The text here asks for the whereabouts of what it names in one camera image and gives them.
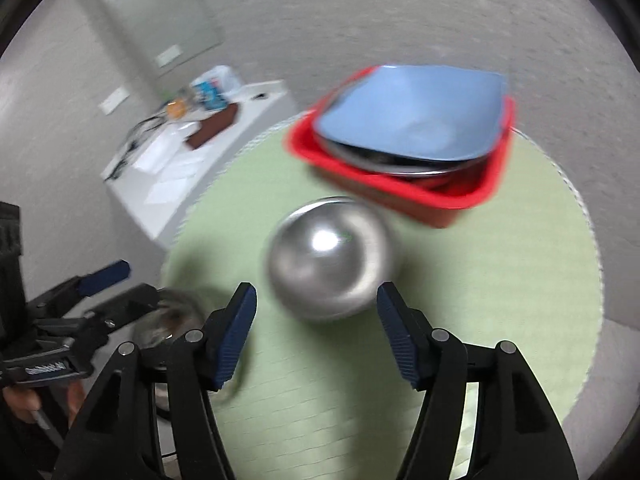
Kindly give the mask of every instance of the bolt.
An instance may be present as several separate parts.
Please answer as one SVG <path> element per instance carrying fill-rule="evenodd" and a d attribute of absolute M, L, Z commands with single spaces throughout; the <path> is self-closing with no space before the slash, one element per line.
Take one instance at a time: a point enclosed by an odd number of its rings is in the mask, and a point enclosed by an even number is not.
<path fill-rule="evenodd" d="M 200 339 L 202 339 L 202 336 L 203 334 L 201 330 L 189 330 L 184 336 L 184 338 L 189 343 L 197 343 L 198 341 L 200 341 Z"/>
<path fill-rule="evenodd" d="M 502 341 L 500 343 L 500 350 L 505 354 L 515 354 L 518 348 L 511 341 Z"/>
<path fill-rule="evenodd" d="M 436 341 L 444 343 L 447 339 L 449 339 L 449 332 L 441 328 L 437 328 L 433 332 L 431 332 L 431 337 L 433 337 Z"/>
<path fill-rule="evenodd" d="M 118 346 L 118 353 L 120 355 L 129 355 L 135 349 L 135 345 L 131 341 L 127 341 L 126 343 L 122 343 Z"/>

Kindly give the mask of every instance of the stacked dishes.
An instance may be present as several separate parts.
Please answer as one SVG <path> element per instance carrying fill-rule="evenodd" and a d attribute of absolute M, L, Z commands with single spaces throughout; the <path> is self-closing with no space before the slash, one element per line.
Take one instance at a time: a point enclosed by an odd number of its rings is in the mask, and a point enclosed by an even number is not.
<path fill-rule="evenodd" d="M 314 121 L 331 156 L 421 187 L 484 161 L 502 133 L 506 81 L 449 66 L 382 66 L 332 94 Z"/>

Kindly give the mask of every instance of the red container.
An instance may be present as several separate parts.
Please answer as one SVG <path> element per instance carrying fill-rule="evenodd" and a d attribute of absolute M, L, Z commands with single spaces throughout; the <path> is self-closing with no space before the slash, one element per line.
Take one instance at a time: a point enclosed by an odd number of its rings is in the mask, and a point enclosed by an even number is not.
<path fill-rule="evenodd" d="M 502 135 L 494 150 L 482 163 L 456 172 L 445 184 L 429 188 L 419 180 L 406 180 L 382 173 L 369 173 L 333 158 L 316 140 L 313 124 L 324 104 L 342 86 L 369 75 L 377 67 L 366 68 L 350 77 L 343 85 L 324 97 L 310 112 L 292 126 L 287 136 L 287 148 L 306 160 L 325 178 L 341 187 L 375 200 L 434 227 L 451 224 L 461 210 L 488 200 L 497 190 L 504 173 L 513 139 L 515 104 L 507 97 L 502 118 Z"/>

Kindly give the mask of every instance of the round table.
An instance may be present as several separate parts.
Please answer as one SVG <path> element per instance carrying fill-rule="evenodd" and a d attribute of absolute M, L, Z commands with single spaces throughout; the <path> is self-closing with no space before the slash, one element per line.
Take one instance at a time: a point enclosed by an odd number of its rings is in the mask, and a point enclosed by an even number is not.
<path fill-rule="evenodd" d="M 375 310 L 327 324 L 286 314 L 264 257 L 276 225 L 300 205 L 345 194 L 289 155 L 276 127 L 247 146 L 204 193 L 164 266 L 164 285 L 224 306 L 240 282 L 258 291 L 237 392 L 214 407 L 241 479 L 389 479 L 423 394 L 398 372 Z M 504 181 L 452 227 L 384 211 L 404 263 L 406 302 L 468 343 L 515 342 L 560 420 L 586 379 L 602 323 L 598 251 L 579 195 L 552 161 L 516 136 Z M 452 478 L 465 473 L 477 389 L 468 386 Z"/>

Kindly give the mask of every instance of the gray floor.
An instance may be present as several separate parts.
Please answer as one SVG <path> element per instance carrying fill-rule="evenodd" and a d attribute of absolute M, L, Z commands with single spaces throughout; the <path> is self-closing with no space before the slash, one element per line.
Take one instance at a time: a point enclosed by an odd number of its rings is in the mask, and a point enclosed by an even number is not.
<path fill-rule="evenodd" d="M 301 105 L 380 62 L 443 63 L 510 77 L 518 125 L 564 167 L 596 225 L 606 317 L 564 427 L 584 478 L 620 436 L 640 383 L 640 75 L 586 0 L 206 0 L 219 62 L 282 77 Z M 33 296 L 124 256 L 157 283 L 162 253 L 110 202 L 98 174 L 146 106 L 78 0 L 45 0 L 0 59 L 0 197 L 22 205 Z"/>

